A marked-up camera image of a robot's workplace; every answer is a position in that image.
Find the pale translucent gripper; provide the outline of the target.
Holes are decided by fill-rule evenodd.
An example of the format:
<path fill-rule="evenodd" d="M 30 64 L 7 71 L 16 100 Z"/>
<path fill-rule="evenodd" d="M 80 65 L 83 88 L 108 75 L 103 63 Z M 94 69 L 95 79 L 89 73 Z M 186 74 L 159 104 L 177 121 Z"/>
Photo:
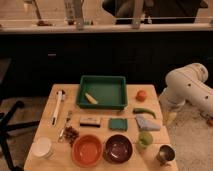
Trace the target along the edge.
<path fill-rule="evenodd" d="M 163 115 L 163 124 L 165 126 L 168 126 L 176 118 L 179 107 L 177 105 L 168 106 L 168 105 L 162 104 L 161 109 L 162 109 L 162 115 Z"/>

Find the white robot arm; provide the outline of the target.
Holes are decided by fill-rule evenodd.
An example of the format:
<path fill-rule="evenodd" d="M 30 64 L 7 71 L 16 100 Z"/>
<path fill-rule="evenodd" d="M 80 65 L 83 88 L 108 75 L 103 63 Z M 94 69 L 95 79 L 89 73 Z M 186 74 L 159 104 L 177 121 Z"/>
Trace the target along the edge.
<path fill-rule="evenodd" d="M 213 88 L 205 84 L 208 70 L 200 63 L 192 63 L 170 71 L 166 88 L 159 96 L 163 124 L 170 125 L 186 101 L 213 117 Z"/>

